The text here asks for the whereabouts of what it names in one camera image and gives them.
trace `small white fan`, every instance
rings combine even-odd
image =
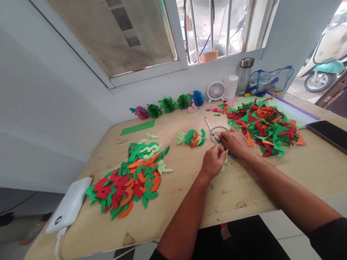
[[[209,103],[212,100],[223,99],[225,94],[225,85],[221,81],[212,82],[207,88],[207,96],[209,97]]]

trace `plastic bag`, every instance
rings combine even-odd
[[[270,86],[274,87],[277,92],[283,91],[293,73],[293,66],[286,66],[271,72],[263,70],[255,71],[249,78],[247,92],[255,95],[265,91]]]

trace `black sleeve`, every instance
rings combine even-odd
[[[347,259],[347,218],[339,218],[317,228],[309,238],[322,260]]]
[[[149,260],[167,260],[167,259],[157,249],[155,249]]]

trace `charging cable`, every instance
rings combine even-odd
[[[54,256],[56,260],[61,260],[60,258],[60,238],[65,234],[66,230],[68,227],[63,227],[58,231],[57,234],[57,242],[55,243],[55,251],[54,251]]]

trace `person's right hand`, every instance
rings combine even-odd
[[[242,134],[241,130],[231,128],[229,131],[223,131],[220,134],[223,139],[223,145],[226,149],[237,157],[243,158],[245,156],[253,155],[253,151],[247,144],[247,137]]]

